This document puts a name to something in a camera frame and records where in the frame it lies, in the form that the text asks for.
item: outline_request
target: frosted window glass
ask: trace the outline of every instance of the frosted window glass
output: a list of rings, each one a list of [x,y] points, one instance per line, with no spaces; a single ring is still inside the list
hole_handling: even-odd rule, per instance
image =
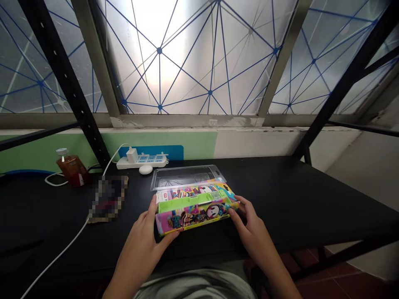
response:
[[[45,2],[91,110],[106,112],[70,1]],[[0,25],[0,113],[72,112],[17,0],[0,1]]]
[[[295,0],[99,0],[129,113],[257,113]]]
[[[270,114],[317,114],[388,5],[377,0],[315,0],[287,63]],[[397,28],[371,61],[398,43]],[[397,59],[357,82],[335,113],[352,114]]]

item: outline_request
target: black desk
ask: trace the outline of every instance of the black desk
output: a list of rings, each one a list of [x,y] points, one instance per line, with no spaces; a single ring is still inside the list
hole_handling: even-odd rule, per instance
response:
[[[335,255],[336,260],[329,258],[299,276],[399,239],[399,213],[292,157],[192,160],[170,162],[167,167],[207,164],[217,165],[231,189],[253,203],[279,252],[365,240],[363,245]],[[37,287],[112,275],[131,226],[148,209],[154,194],[150,191],[152,175],[142,176],[137,169],[114,172],[129,176],[122,214],[112,223],[88,225]],[[21,294],[79,231],[95,193],[93,186],[52,187],[45,184],[44,177],[0,179],[5,202],[2,211],[8,211],[2,212],[0,220],[0,252],[44,240],[3,282],[17,284]],[[181,233],[155,271],[179,271],[246,256],[233,223],[227,219]]]

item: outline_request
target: white mouse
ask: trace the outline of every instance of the white mouse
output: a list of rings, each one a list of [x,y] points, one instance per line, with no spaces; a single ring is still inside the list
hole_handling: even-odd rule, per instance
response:
[[[141,174],[150,174],[153,171],[153,167],[151,165],[143,165],[138,169],[138,172]]]

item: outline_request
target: power strip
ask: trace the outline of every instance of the power strip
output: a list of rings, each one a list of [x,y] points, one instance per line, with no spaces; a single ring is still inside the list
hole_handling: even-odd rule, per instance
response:
[[[168,160],[166,158],[168,154],[164,154],[161,152],[157,155],[148,155],[141,153],[137,154],[137,150],[135,148],[130,148],[126,153],[126,157],[120,158],[120,160],[116,163],[117,169],[129,169],[129,168],[140,168],[144,165],[149,165],[152,167],[164,167],[168,164]]]

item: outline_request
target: window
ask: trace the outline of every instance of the window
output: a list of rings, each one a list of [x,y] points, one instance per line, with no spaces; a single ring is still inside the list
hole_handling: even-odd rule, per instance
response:
[[[389,4],[44,1],[99,127],[310,125]],[[0,25],[0,127],[74,121],[17,0],[0,1]],[[396,27],[370,64],[398,44]],[[354,84],[332,120],[360,119],[397,59]]]
[[[255,115],[295,5],[99,0],[127,113]]]
[[[313,1],[283,77],[270,114],[317,114],[357,51],[372,31],[388,1]],[[394,48],[394,30],[373,61]],[[357,82],[336,114],[353,114],[378,86],[397,59]]]
[[[45,2],[91,110],[106,112],[71,3]],[[64,93],[17,0],[2,1],[0,23],[0,113],[70,113]]]

